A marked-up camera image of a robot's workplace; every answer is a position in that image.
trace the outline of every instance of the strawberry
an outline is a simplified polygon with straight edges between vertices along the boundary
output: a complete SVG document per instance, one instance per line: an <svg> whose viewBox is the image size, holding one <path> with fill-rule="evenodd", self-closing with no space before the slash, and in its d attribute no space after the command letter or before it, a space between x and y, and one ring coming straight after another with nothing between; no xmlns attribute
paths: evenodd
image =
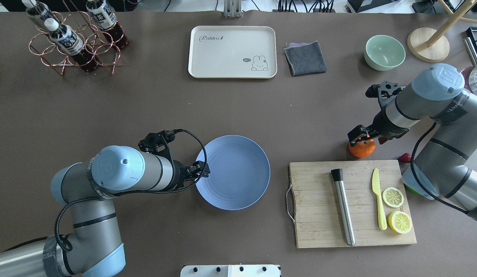
<svg viewBox="0 0 477 277"><path fill-rule="evenodd" d="M411 154L409 153L404 153L402 156L400 156L397 160L399 160L401 163L408 164L411 162Z"/></svg>

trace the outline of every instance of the bottle label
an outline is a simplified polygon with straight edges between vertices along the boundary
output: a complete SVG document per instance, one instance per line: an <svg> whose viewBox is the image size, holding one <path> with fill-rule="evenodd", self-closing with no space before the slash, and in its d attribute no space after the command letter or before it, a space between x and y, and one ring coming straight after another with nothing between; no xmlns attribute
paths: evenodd
<svg viewBox="0 0 477 277"><path fill-rule="evenodd" d="M55 16L52 13L52 11L50 11L49 7L46 4L43 4L43 6L45 7L45 9L43 9L42 14L38 14L38 15L27 14L28 17L33 21L35 25L37 25L37 27L40 30L46 30L44 22L49 18L53 18L57 22L60 22L59 19L57 19L57 16Z"/></svg>
<svg viewBox="0 0 477 277"><path fill-rule="evenodd" d="M100 28L100 30L107 30L111 28L115 25L115 21L117 21L115 14L105 1L103 1L101 4L101 7L87 10L91 14L93 21L96 23L98 28Z"/></svg>
<svg viewBox="0 0 477 277"><path fill-rule="evenodd" d="M78 35L71 29L70 26L67 27L66 34L61 38L50 38L52 42L57 44L62 52L68 55L74 55L80 52L84 47L84 42L80 39Z"/></svg>

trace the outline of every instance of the green bowl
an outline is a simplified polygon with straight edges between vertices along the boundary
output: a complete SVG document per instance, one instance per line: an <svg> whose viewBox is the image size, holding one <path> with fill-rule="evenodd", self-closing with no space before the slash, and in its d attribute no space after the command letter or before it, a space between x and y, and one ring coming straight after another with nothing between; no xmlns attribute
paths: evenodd
<svg viewBox="0 0 477 277"><path fill-rule="evenodd" d="M375 35L366 42L364 56L371 68L387 71L403 63L406 51L397 39L388 35Z"/></svg>

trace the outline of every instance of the yellow plastic knife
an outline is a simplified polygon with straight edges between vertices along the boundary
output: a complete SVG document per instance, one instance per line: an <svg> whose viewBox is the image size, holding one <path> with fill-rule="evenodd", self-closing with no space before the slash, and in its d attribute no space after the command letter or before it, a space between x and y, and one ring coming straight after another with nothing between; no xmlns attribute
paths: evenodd
<svg viewBox="0 0 477 277"><path fill-rule="evenodd" d="M372 174L372 191L377 196L377 210L379 218L379 228L387 229L386 212L384 211L384 203L382 203L382 194L380 193L379 169L375 168Z"/></svg>

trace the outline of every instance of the lemon slice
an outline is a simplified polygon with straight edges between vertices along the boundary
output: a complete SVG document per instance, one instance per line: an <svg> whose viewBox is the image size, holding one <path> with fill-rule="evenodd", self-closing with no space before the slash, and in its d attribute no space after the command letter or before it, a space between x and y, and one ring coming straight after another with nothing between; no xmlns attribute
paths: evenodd
<svg viewBox="0 0 477 277"><path fill-rule="evenodd" d="M382 193L382 198L389 207L400 207L404 202L402 192L395 187L386 188Z"/></svg>
<svg viewBox="0 0 477 277"><path fill-rule="evenodd" d="M388 217L389 226L397 233L409 233L412 228L411 218L405 212L397 210Z"/></svg>

